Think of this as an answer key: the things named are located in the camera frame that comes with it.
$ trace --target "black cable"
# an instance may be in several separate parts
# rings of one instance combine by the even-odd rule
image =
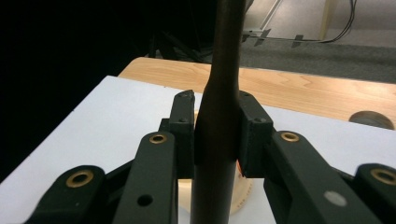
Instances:
[[[332,43],[332,42],[335,42],[335,41],[341,39],[348,31],[350,31],[350,28],[352,26],[352,22],[355,20],[355,9],[356,9],[357,2],[358,2],[358,0],[349,0],[349,3],[350,3],[349,20],[348,20],[344,30],[337,37],[335,37],[333,39],[329,39],[329,40],[309,40],[309,39],[295,40],[295,39],[288,39],[288,38],[259,37],[259,36],[256,36],[256,35],[250,35],[249,37],[258,38],[260,40],[292,41],[292,42],[298,42],[298,43],[306,43],[306,42],[322,43],[322,44]]]

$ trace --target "black plastic part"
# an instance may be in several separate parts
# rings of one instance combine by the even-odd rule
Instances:
[[[177,223],[176,172],[175,137],[143,137],[113,223]]]
[[[239,92],[242,111],[239,165],[242,175],[264,178],[264,144],[271,142],[274,123],[253,95]]]
[[[193,91],[183,91],[174,98],[169,131],[177,143],[177,178],[194,175],[194,102]]]
[[[298,139],[288,138],[291,135]],[[291,132],[275,133],[269,155],[280,174],[268,173],[268,178],[281,175],[292,198],[287,216],[276,216],[276,222],[381,223],[303,136]],[[264,188],[267,194],[274,192],[266,185]],[[276,198],[268,198],[274,215],[285,216],[285,213],[274,211],[278,209],[273,206]]]
[[[361,165],[353,187],[383,223],[396,223],[395,169],[381,164]]]
[[[68,187],[67,180],[78,172],[92,172],[92,180],[81,187]],[[76,176],[76,182],[88,178]],[[96,166],[79,166],[60,175],[47,190],[25,223],[96,223],[107,202],[106,177]]]

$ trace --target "wooden table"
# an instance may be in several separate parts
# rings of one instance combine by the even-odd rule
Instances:
[[[137,58],[119,77],[203,92],[209,72],[209,64]],[[239,88],[253,94],[262,105],[341,120],[371,110],[396,124],[394,84],[240,68]]]

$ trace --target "brass ring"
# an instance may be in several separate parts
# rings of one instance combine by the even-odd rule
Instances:
[[[152,144],[161,144],[166,142],[166,136],[163,134],[154,134],[150,137],[149,141]]]
[[[93,180],[93,172],[91,170],[77,171],[67,178],[66,186],[75,189],[90,183],[91,180]]]
[[[376,168],[373,169],[370,173],[378,181],[384,184],[396,186],[396,174],[394,174],[393,172]]]
[[[280,136],[288,142],[298,142],[300,140],[300,137],[295,133],[282,133]]]

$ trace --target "metal pole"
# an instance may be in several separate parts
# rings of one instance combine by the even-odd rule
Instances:
[[[239,49],[246,0],[219,0],[213,63],[195,127],[191,224],[228,223],[239,147]]]

